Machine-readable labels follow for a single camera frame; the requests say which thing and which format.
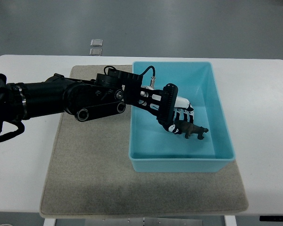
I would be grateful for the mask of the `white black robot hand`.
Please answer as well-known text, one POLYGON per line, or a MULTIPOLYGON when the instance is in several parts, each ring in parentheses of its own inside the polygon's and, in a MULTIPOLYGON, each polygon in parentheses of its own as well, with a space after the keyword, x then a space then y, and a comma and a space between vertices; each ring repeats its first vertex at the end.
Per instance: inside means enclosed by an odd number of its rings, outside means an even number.
POLYGON ((193 106, 188 99, 178 96, 177 86, 171 83, 162 90, 142 86, 137 106, 156 116, 164 130, 176 135, 186 132, 186 127, 194 123, 193 106))

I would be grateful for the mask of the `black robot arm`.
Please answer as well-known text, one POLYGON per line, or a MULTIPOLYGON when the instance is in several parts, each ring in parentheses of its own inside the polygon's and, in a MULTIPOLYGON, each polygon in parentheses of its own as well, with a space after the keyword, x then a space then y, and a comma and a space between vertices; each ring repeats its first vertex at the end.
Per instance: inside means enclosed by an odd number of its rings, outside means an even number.
POLYGON ((0 73, 0 143, 22 134, 30 118, 66 112, 84 122, 123 113, 137 102, 144 74, 106 66, 89 81, 56 73, 44 82, 7 83, 0 73))

